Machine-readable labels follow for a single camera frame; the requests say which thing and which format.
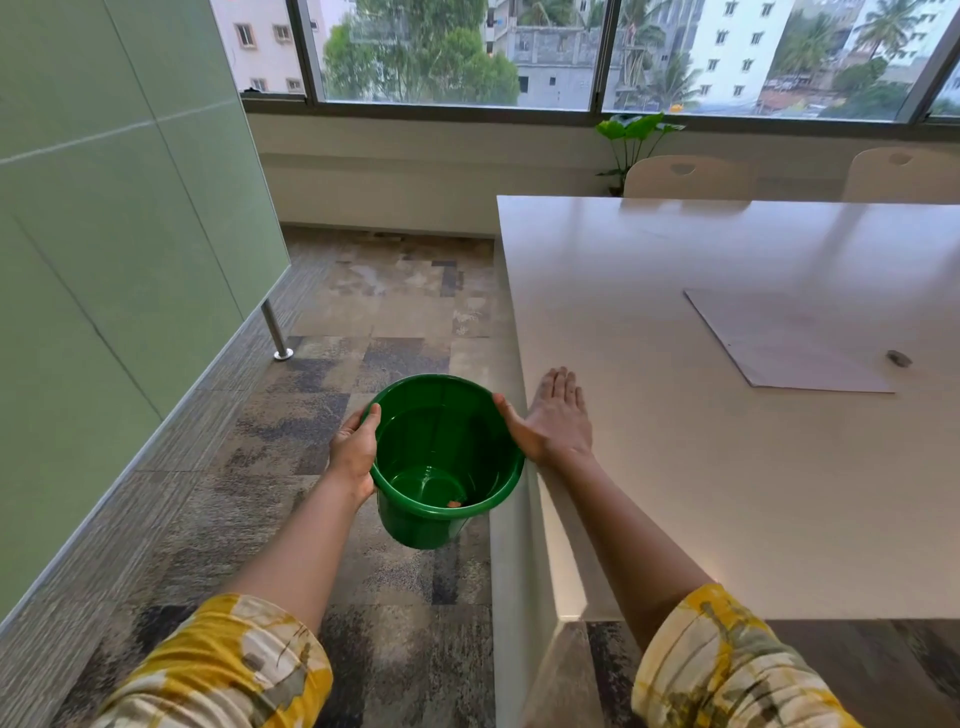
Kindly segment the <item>person's right hand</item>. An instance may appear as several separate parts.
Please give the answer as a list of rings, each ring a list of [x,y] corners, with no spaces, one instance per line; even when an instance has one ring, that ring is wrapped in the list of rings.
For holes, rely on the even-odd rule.
[[[593,426],[589,415],[584,417],[577,409],[574,391],[579,384],[573,370],[567,368],[567,403],[549,400],[551,372],[557,369],[548,370],[540,380],[527,414],[516,412],[532,430],[532,451],[522,454],[539,466],[562,468],[575,459],[593,458]]]

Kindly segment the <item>green glass partition panel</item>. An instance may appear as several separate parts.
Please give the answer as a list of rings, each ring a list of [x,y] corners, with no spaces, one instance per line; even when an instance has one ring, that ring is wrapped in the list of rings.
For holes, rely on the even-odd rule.
[[[211,0],[0,0],[0,628],[289,266]]]

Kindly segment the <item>green plastic bucket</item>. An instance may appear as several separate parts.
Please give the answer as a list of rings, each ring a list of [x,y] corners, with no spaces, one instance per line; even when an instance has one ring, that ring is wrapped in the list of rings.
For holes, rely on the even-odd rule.
[[[370,472],[378,514],[403,546],[444,546],[517,487],[524,454],[483,386],[422,373],[391,383],[371,403],[381,407]],[[447,508],[449,501],[462,506]]]

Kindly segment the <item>metal partition post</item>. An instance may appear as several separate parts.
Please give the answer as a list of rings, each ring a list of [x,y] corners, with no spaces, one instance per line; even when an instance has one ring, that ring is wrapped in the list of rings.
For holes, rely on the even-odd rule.
[[[293,358],[294,349],[286,343],[282,328],[269,298],[265,298],[261,303],[260,312],[270,334],[273,345],[273,359],[277,362],[283,362]]]

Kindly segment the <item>person's right yellow patterned sleeve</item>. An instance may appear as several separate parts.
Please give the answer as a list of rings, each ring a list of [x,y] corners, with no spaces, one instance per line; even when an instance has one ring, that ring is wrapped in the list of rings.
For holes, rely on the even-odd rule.
[[[646,728],[862,728],[819,673],[719,584],[667,615],[641,658],[630,709]]]

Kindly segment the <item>grey paper sheet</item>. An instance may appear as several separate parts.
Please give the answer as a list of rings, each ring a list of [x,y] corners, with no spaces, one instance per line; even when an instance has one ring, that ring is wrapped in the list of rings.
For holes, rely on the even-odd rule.
[[[754,388],[892,395],[894,389],[815,329],[783,294],[685,288],[683,295]]]

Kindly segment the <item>person's left forearm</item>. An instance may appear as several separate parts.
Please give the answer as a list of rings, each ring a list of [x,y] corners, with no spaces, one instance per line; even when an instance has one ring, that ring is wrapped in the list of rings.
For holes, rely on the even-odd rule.
[[[223,591],[267,601],[319,636],[356,514],[374,489],[368,469],[330,466]]]

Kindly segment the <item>person's right forearm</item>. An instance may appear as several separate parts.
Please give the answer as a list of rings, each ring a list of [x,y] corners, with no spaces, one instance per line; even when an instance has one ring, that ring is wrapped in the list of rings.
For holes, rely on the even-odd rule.
[[[590,452],[549,452],[540,470],[569,495],[630,634],[646,651],[672,611],[714,580]]]

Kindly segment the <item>person's left yellow patterned sleeve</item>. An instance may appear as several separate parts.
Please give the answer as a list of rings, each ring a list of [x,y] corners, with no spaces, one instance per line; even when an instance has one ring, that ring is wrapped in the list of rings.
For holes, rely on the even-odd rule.
[[[332,685],[306,625],[262,598],[221,594],[150,651],[90,728],[313,728]]]

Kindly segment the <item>dark window frame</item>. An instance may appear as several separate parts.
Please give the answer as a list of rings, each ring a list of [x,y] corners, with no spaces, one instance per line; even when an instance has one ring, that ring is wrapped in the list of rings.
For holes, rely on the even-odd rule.
[[[209,0],[266,102],[960,126],[960,0]]]

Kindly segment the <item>green leafy potted plant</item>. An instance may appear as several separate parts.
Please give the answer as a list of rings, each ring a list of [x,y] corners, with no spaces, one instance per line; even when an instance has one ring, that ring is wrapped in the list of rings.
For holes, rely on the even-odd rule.
[[[609,178],[610,196],[623,196],[627,176],[640,161],[649,159],[668,135],[683,131],[686,126],[668,123],[663,112],[651,114],[616,114],[594,127],[606,140],[613,155],[613,165],[596,177]]]

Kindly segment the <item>person's left hand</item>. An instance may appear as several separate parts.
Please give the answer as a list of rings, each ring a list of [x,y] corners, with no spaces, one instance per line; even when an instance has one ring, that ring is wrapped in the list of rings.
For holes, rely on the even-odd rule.
[[[360,508],[376,489],[371,475],[377,452],[363,452],[357,428],[363,422],[367,407],[350,415],[329,444],[329,461],[324,481],[349,496],[354,509]]]

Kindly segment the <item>beige chair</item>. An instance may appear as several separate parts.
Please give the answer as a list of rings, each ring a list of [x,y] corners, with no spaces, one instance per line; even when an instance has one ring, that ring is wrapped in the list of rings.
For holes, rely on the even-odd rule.
[[[861,151],[849,165],[841,201],[960,205],[960,154],[917,147]]]
[[[631,166],[622,197],[748,202],[756,199],[755,177],[749,166],[715,156],[656,155]]]

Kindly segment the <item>person's yellow patterned sleeve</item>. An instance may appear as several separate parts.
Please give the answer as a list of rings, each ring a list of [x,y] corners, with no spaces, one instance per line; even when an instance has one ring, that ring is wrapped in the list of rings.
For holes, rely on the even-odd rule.
[[[150,651],[90,728],[313,728],[332,685],[306,625],[262,598],[221,594]]]
[[[862,728],[819,673],[719,584],[667,615],[641,658],[630,709],[646,728]]]

